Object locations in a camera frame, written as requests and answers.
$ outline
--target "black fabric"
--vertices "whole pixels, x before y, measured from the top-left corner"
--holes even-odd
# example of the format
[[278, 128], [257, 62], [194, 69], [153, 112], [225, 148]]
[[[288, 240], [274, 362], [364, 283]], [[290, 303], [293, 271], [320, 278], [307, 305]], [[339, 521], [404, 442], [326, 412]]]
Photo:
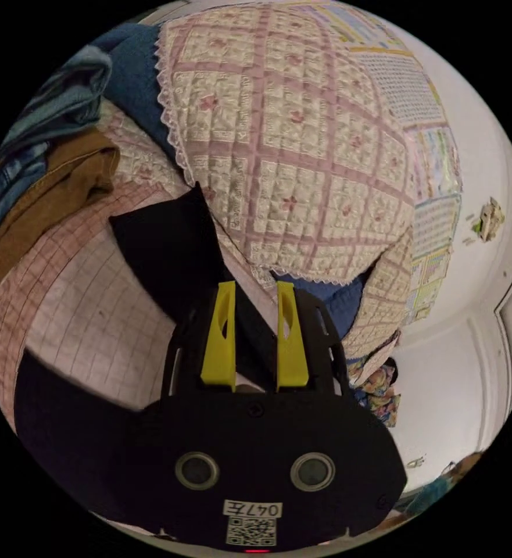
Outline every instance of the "black fabric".
[[[109, 223], [143, 288], [176, 323], [204, 291], [234, 280], [198, 183], [178, 199], [110, 217]], [[238, 372], [273, 389], [275, 335], [238, 285], [235, 321]]]
[[393, 385], [395, 383], [395, 380], [397, 380], [397, 377], [399, 376], [399, 370], [397, 368], [397, 363], [394, 361], [394, 359], [392, 357], [389, 357], [388, 360], [386, 360], [384, 364], [386, 366], [389, 366], [390, 368], [393, 368], [393, 376], [391, 377], [391, 381], [389, 382], [389, 385]]
[[61, 488], [88, 510], [125, 520], [106, 479], [138, 413], [68, 382], [26, 350], [14, 415], [21, 443]]

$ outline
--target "colorful chart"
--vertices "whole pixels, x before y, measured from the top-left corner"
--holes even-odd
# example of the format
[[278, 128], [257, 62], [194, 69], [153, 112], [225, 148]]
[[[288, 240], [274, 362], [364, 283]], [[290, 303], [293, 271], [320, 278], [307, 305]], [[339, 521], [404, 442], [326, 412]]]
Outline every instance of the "colorful chart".
[[406, 305], [406, 324], [429, 315], [446, 277], [451, 254], [451, 246], [446, 246], [413, 262], [413, 275]]
[[413, 151], [416, 204], [463, 190], [457, 147], [448, 125], [406, 131]]
[[461, 211], [461, 194], [428, 200], [415, 206], [413, 261], [450, 246]]

